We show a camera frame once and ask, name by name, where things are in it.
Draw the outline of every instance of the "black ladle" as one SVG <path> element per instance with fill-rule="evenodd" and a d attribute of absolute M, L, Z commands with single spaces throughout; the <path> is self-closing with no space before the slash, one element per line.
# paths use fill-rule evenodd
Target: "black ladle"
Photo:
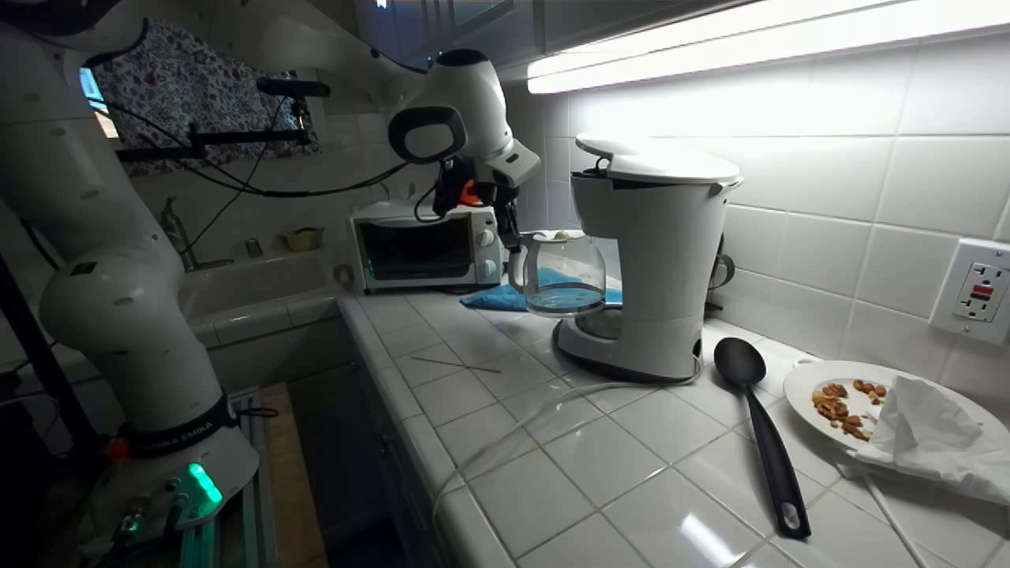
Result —
<path fill-rule="evenodd" d="M 748 399 L 765 482 L 769 491 L 779 537 L 810 537 L 809 507 L 799 494 L 797 471 L 779 439 L 779 428 L 754 397 L 754 386 L 765 379 L 761 353 L 741 338 L 723 338 L 716 342 L 716 369 L 723 381 L 736 386 L 736 390 L 741 390 Z"/>

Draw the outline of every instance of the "white coffee maker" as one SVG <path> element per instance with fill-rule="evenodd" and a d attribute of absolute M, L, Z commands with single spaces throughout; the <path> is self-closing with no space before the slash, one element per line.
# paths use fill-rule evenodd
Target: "white coffee maker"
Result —
<path fill-rule="evenodd" d="M 706 282 L 740 166 L 709 154 L 577 135 L 596 166 L 571 174 L 583 232 L 620 243 L 622 306 L 571 312 L 555 346 L 612 379 L 699 373 Z"/>

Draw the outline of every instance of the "plate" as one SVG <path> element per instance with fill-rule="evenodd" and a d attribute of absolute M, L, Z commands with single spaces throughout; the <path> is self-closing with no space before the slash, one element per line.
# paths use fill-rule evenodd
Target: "plate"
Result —
<path fill-rule="evenodd" d="M 802 362 L 787 374 L 787 399 L 821 435 L 828 435 L 847 448 L 856 448 L 856 450 L 874 450 L 874 442 L 862 442 L 856 435 L 847 435 L 844 428 L 834 428 L 828 421 L 828 417 L 821 417 L 815 411 L 815 399 L 810 399 L 810 393 L 818 389 L 840 381 L 848 390 L 848 397 L 847 397 L 848 413 L 878 418 L 885 403 L 871 403 L 862 390 L 856 390 L 851 389 L 856 379 L 878 381 L 886 390 L 897 386 L 897 379 L 924 381 L 921 374 L 909 374 L 909 373 L 886 369 L 886 367 L 851 362 L 851 360 L 818 360 L 818 362 Z M 1002 448 L 1002 443 L 1007 448 L 1010 433 L 999 417 L 992 417 L 975 399 L 970 399 L 938 381 L 929 381 L 929 386 L 938 389 L 945 397 L 957 399 L 974 417 L 974 421 L 983 424 L 978 442 L 994 443 L 994 448 Z"/>

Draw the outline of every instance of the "white tile wall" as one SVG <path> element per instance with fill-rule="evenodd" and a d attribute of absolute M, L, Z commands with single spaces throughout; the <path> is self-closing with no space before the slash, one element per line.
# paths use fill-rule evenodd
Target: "white tile wall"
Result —
<path fill-rule="evenodd" d="M 929 327 L 957 239 L 1010 243 L 1010 32 L 507 101 L 554 139 L 547 164 L 581 159 L 560 143 L 583 128 L 634 128 L 741 166 L 723 318 L 1010 407 L 1007 342 Z M 548 166 L 524 210 L 568 220 L 568 191 Z"/>

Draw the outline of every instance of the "countertop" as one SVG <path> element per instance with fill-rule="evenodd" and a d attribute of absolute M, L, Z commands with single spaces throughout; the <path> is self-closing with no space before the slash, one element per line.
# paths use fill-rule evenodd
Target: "countertop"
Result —
<path fill-rule="evenodd" d="M 345 297 L 342 312 L 462 564 L 916 564 L 862 475 L 837 471 L 837 443 L 783 399 L 787 373 L 815 360 L 802 350 L 706 322 L 696 381 L 616 386 L 528 421 L 571 389 L 602 389 L 554 353 L 554 314 L 472 312 L 450 294 Z M 726 334 L 768 360 L 757 397 L 799 471 L 805 541 L 775 532 L 744 407 L 713 381 Z M 1010 564 L 1007 512 L 890 473 L 874 482 L 929 564 Z"/>

